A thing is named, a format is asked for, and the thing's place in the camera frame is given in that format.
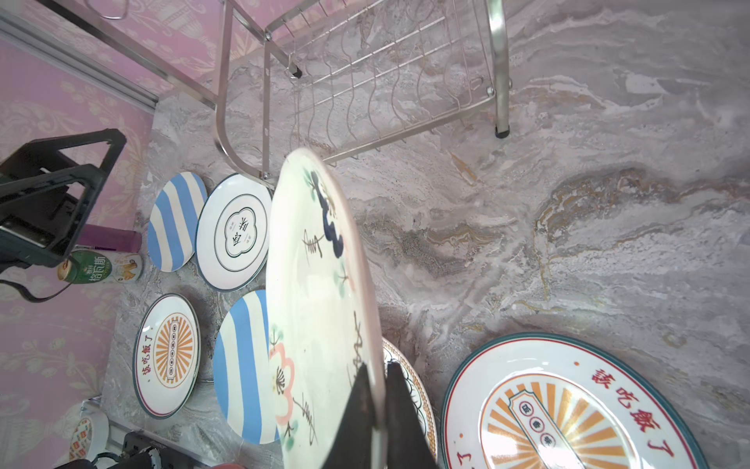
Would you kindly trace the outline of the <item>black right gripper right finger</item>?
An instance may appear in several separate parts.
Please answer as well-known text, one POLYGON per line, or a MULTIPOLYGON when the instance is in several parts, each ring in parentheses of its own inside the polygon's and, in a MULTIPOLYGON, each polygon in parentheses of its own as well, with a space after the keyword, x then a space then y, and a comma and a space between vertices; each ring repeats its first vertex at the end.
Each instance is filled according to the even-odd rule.
POLYGON ((387 367, 386 390, 387 467, 438 469, 421 430, 399 363, 390 363, 387 367))

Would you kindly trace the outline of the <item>cream floral painted plate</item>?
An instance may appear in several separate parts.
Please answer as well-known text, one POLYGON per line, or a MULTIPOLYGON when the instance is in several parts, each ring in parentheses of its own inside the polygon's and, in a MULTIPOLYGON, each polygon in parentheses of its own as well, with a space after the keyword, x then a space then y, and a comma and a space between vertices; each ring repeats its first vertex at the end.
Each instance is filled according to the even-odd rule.
POLYGON ((369 465, 383 467, 386 376, 375 288, 342 188, 307 148, 287 156, 273 194, 266 289, 284 466, 322 467, 366 367, 376 423, 369 465))

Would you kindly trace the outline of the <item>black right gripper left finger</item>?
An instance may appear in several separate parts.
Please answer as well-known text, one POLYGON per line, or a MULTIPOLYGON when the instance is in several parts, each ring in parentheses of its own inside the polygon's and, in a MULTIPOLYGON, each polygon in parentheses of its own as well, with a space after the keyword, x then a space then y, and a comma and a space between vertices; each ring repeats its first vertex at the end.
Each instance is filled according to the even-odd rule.
POLYGON ((363 469, 371 465, 373 398, 367 366, 355 376, 345 412, 324 469, 363 469))

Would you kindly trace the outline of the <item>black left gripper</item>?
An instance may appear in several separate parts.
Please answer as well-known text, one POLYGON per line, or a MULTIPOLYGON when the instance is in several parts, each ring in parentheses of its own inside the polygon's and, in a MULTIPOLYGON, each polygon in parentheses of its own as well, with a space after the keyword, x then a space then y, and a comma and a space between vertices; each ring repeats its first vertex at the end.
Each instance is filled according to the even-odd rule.
POLYGON ((1 163, 1 270, 68 258, 127 143, 117 129, 37 139, 1 163), (107 145, 99 166, 64 151, 107 145))

